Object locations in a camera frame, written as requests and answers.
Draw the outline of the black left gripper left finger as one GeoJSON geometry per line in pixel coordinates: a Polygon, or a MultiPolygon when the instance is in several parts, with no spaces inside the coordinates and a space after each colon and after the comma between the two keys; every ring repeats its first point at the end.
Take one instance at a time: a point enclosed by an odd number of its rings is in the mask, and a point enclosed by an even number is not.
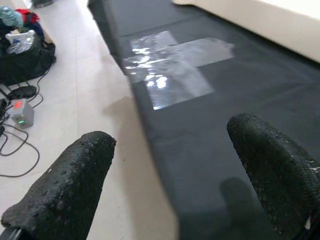
{"type": "Polygon", "coordinates": [[[69,145],[1,217],[3,240],[85,240],[115,154],[103,131],[69,145]]]}

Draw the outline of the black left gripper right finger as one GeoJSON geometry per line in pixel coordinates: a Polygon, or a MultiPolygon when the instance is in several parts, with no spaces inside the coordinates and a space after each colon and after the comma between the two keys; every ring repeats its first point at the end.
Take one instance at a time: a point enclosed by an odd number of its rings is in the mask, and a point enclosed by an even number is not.
{"type": "Polygon", "coordinates": [[[235,115],[226,129],[279,239],[318,240],[320,163],[256,115],[235,115]]]}

